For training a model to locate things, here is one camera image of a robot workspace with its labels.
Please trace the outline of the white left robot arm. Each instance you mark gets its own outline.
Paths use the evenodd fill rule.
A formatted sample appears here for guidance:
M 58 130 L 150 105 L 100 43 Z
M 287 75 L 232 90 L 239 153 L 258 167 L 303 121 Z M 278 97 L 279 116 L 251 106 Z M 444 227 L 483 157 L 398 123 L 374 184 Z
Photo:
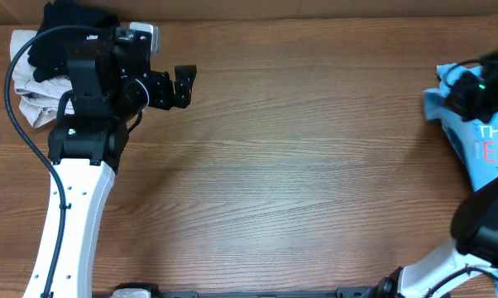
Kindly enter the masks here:
M 27 297 L 93 294 L 99 226 L 131 131 L 145 108 L 186 108 L 191 101 L 195 65 L 179 65 L 173 74 L 151 69 L 157 26 L 90 28 L 87 36 L 69 52 L 72 88 L 60 100 L 42 157 L 50 197 Z M 63 111 L 67 105 L 72 114 Z

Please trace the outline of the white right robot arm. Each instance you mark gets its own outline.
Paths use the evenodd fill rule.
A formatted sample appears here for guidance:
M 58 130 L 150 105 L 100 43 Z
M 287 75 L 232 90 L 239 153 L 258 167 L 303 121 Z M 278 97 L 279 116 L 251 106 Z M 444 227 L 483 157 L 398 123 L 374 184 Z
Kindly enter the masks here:
M 457 208 L 448 240 L 375 286 L 290 297 L 448 297 L 476 276 L 493 280 L 498 295 L 498 50 L 436 72 L 438 87 L 424 91 L 424 118 L 440 123 L 473 190 Z

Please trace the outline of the light blue printed t-shirt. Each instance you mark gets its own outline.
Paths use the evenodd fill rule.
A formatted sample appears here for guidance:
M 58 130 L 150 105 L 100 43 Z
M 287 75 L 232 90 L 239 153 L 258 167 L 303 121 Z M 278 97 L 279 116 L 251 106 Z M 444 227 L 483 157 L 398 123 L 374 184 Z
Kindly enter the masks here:
M 484 123 L 473 119 L 464 122 L 449 110 L 445 101 L 454 92 L 451 88 L 463 75 L 481 76 L 481 67 L 466 68 L 456 64 L 438 65 L 437 88 L 424 91 L 424 118 L 439 120 L 453 150 L 466 167 L 472 188 L 477 191 L 498 177 L 498 112 Z

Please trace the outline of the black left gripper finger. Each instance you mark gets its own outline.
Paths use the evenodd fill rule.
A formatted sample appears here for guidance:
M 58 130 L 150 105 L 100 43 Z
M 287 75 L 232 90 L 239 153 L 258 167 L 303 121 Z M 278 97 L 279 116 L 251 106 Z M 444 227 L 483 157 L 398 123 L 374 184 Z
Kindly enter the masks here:
M 197 75 L 196 65 L 177 65 L 175 67 L 175 79 L 193 85 Z
M 174 106 L 177 108 L 187 108 L 191 102 L 191 85 L 187 81 L 176 81 L 174 82 L 174 88 Z

